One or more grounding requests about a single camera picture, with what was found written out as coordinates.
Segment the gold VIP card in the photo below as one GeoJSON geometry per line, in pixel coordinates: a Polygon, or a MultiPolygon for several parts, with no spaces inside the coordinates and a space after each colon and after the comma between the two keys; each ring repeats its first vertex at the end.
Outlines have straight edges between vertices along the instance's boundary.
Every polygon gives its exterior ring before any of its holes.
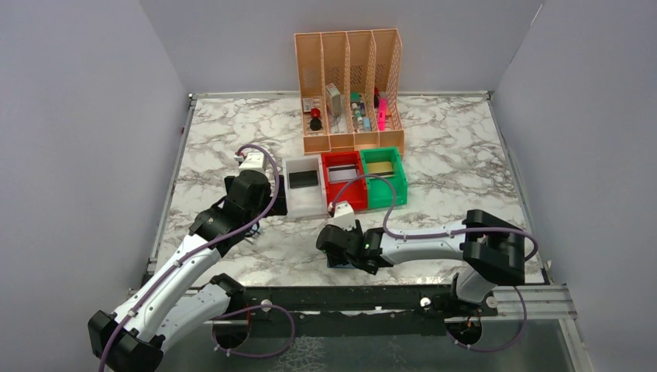
{"type": "Polygon", "coordinates": [[[375,174],[380,177],[393,177],[394,166],[390,161],[378,161],[366,163],[367,173],[375,174]]]}

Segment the blue leather card holder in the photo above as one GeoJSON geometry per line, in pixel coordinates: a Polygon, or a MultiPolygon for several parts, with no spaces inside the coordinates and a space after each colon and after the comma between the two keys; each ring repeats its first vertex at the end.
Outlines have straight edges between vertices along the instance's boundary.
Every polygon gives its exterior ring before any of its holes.
{"type": "Polygon", "coordinates": [[[348,260],[326,257],[327,267],[333,269],[356,269],[348,260]]]}

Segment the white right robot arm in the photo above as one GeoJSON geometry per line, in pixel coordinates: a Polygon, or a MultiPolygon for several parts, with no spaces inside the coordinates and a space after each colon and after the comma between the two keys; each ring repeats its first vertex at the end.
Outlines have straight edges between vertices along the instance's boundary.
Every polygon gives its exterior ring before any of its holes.
{"type": "Polygon", "coordinates": [[[466,315],[496,286],[525,283],[526,232],[479,209],[462,221],[432,229],[363,230],[351,215],[327,224],[316,239],[329,267],[351,266],[376,274],[420,260],[459,260],[466,269],[455,276],[447,305],[466,315]]]}

